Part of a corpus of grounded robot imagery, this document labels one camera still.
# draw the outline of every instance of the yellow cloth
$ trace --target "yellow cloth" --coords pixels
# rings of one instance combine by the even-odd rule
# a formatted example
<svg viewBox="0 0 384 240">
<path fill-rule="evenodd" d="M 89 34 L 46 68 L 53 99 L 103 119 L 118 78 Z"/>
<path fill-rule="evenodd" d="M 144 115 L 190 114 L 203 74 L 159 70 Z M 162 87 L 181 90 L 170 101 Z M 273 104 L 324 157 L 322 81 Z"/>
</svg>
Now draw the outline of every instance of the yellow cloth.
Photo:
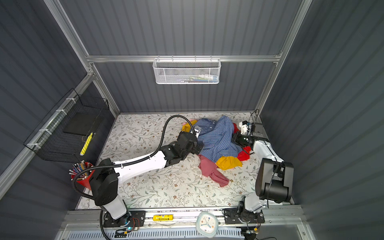
<svg viewBox="0 0 384 240">
<path fill-rule="evenodd" d="M 197 120 L 193 120 L 191 121 L 192 125 L 195 125 L 195 123 L 197 123 Z M 191 131 L 191 126 L 189 126 L 189 123 L 185 124 L 182 128 L 181 128 L 181 131 L 183 132 L 189 132 Z"/>
<path fill-rule="evenodd" d="M 243 164 L 237 157 L 224 157 L 222 156 L 216 162 L 216 165 L 222 170 L 228 170 L 234 167 L 242 167 Z"/>
</svg>

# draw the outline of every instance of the floral pattern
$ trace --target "floral pattern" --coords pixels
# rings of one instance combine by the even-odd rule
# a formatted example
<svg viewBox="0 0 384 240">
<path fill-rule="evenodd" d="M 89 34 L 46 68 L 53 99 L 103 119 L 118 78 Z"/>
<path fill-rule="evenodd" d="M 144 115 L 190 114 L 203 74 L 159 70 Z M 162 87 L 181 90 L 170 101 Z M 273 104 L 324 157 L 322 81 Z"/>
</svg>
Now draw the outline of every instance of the floral pattern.
<svg viewBox="0 0 384 240">
<path fill-rule="evenodd" d="M 182 114 L 188 119 L 218 120 L 227 115 L 233 122 L 248 120 L 250 113 Z M 172 114 L 119 115 L 107 139 L 99 162 L 110 158 L 123 161 L 153 152 L 162 134 L 165 121 Z M 181 118 L 167 126 L 164 144 L 177 139 Z M 252 154 L 242 167 L 222 171 L 230 182 L 220 188 L 198 168 L 199 157 L 189 154 L 180 163 L 135 176 L 118 187 L 118 194 L 129 208 L 235 206 L 243 195 L 252 193 L 260 166 L 260 158 Z M 77 209 L 97 209 L 93 200 L 82 197 Z"/>
</svg>

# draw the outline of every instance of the black mesh basket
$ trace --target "black mesh basket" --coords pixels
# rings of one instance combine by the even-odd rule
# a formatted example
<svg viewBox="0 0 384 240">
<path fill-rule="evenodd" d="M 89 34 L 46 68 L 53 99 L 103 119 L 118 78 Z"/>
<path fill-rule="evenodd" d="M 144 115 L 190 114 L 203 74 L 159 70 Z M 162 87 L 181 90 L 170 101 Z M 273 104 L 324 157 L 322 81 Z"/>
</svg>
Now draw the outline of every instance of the black mesh basket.
<svg viewBox="0 0 384 240">
<path fill-rule="evenodd" d="M 108 101 L 77 94 L 57 111 L 45 129 L 35 131 L 39 134 L 35 142 L 31 143 L 30 136 L 24 145 L 47 161 L 95 162 L 102 149 L 93 143 L 98 129 L 107 121 Z"/>
</svg>

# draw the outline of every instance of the red cup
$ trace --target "red cup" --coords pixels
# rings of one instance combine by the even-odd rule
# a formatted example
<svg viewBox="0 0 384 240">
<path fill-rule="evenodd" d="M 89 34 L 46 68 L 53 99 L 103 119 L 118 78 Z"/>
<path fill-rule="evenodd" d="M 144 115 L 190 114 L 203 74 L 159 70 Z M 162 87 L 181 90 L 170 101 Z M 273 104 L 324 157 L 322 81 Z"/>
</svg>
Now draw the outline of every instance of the red cup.
<svg viewBox="0 0 384 240">
<path fill-rule="evenodd" d="M 90 162 L 85 162 L 85 167 L 90 168 L 93 167 L 93 165 Z M 91 174 L 84 180 L 77 180 L 77 183 L 83 185 L 84 187 L 91 190 L 91 185 L 89 184 L 89 179 L 91 178 L 92 174 L 94 173 L 94 170 L 91 172 Z"/>
</svg>

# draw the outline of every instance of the clock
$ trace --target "clock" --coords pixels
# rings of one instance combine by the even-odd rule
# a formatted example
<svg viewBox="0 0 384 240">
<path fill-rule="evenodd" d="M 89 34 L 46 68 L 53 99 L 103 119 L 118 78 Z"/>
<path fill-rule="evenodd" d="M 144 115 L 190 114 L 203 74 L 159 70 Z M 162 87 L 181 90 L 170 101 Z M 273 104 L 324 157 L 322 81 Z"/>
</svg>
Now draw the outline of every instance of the clock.
<svg viewBox="0 0 384 240">
<path fill-rule="evenodd" d="M 214 237 L 218 229 L 217 217 L 210 212 L 201 212 L 197 217 L 196 229 L 203 236 Z"/>
</svg>

